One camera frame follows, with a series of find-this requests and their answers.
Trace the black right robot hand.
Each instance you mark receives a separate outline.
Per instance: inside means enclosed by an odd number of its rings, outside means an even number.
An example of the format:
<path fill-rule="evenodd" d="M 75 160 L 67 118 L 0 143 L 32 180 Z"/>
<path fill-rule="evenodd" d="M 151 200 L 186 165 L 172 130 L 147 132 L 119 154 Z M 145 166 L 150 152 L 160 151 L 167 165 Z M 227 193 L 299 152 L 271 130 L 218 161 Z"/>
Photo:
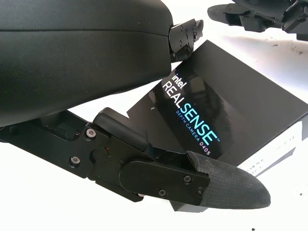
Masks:
<path fill-rule="evenodd" d="M 308 2 L 306 0 L 234 0 L 207 9 L 210 19 L 246 31 L 262 33 L 279 28 L 296 39 L 308 40 Z"/>

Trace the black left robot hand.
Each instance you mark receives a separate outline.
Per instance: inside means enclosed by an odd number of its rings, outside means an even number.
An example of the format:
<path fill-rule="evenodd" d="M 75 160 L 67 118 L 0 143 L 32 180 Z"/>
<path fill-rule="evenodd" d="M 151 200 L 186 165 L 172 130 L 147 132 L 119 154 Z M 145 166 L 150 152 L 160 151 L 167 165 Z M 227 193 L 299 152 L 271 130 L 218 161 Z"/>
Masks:
<path fill-rule="evenodd" d="M 153 147 L 111 108 L 92 122 L 70 108 L 146 85 L 188 59 L 204 22 L 174 24 L 160 0 L 3 0 L 0 140 L 133 202 L 144 196 L 259 209 L 254 176 L 204 155 Z"/>

